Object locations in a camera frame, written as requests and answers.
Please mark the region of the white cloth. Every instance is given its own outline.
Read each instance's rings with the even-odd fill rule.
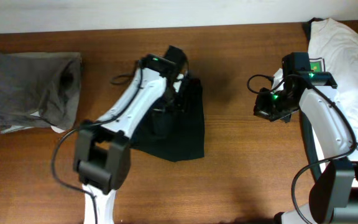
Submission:
[[[324,58],[358,138],[358,34],[333,19],[313,22],[308,52],[310,58]]]

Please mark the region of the white wall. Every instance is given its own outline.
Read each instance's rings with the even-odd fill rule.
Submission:
[[[358,19],[358,0],[0,0],[0,33]]]

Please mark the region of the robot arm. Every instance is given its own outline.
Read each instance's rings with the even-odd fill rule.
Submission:
[[[358,181],[358,141],[357,144],[353,142],[352,130],[345,123],[346,116],[345,119],[340,117],[332,104],[322,97],[325,95],[335,102],[338,110],[343,111],[335,80],[328,72],[312,71],[307,53],[292,53],[284,57],[283,77],[283,90],[261,89],[268,94],[258,95],[254,108],[256,116],[288,122],[291,114],[301,109],[321,146],[317,153],[319,161],[350,153],[351,148],[357,146],[347,157],[328,162],[311,189],[309,204],[302,206],[300,212],[311,223],[358,223],[358,186],[352,187],[352,183]],[[286,212],[275,219],[278,223],[303,223],[298,212]]]
[[[85,224],[95,223],[94,214],[99,223],[114,223],[112,210],[116,190],[121,187],[131,165],[130,139],[150,109],[177,109],[177,93],[188,78],[180,73],[185,63],[186,55],[172,46],[164,57],[149,54],[140,61],[124,94],[98,119],[97,123],[103,124],[90,126],[87,124],[92,122],[87,121],[83,124],[85,128],[78,132],[74,170],[80,176],[83,190],[94,195],[97,205],[95,208],[92,198],[85,195]],[[162,108],[153,108],[162,98]],[[109,149],[98,147],[101,142],[108,142]]]

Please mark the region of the gray fabric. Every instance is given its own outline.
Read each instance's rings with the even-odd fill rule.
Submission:
[[[70,129],[80,89],[79,53],[0,54],[0,126]]]

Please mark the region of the wooden table surface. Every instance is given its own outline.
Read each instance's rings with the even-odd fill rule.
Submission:
[[[345,24],[358,32],[358,21]],[[114,221],[249,222],[293,210],[291,181],[307,163],[299,117],[285,124],[253,116],[256,95],[246,81],[273,75],[284,55],[308,50],[300,23],[0,35],[0,52],[82,53],[77,121],[96,119],[120,97],[126,86],[111,86],[112,76],[131,71],[147,53],[162,55],[168,45],[185,51],[202,81],[205,158],[174,163],[132,150]],[[51,129],[0,135],[0,223],[82,222],[84,196],[59,186],[50,173],[60,136]],[[80,186],[72,171],[74,140],[62,146],[57,169]],[[312,185],[307,172],[298,181],[299,204]]]

